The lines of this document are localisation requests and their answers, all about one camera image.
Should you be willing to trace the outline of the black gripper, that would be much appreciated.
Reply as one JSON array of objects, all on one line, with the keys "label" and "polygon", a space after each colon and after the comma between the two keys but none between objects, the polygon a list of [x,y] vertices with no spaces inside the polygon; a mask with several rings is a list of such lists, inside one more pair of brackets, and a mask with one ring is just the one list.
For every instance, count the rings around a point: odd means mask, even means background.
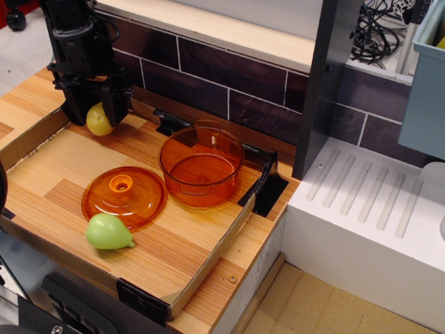
[{"label": "black gripper", "polygon": [[48,27],[54,60],[47,69],[55,89],[63,91],[62,110],[71,122],[84,126],[89,110],[102,101],[112,127],[128,114],[134,87],[129,70],[115,62],[104,26]]}]

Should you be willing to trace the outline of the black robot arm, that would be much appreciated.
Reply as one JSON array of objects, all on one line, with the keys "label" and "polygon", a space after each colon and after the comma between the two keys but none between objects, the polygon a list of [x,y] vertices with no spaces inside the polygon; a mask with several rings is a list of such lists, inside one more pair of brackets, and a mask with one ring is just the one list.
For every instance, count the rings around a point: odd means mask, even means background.
[{"label": "black robot arm", "polygon": [[114,23],[97,14],[93,1],[41,1],[54,52],[48,65],[55,89],[63,92],[62,110],[76,125],[85,125],[89,110],[101,103],[112,127],[128,114],[134,87],[127,68],[115,62],[108,34]]}]

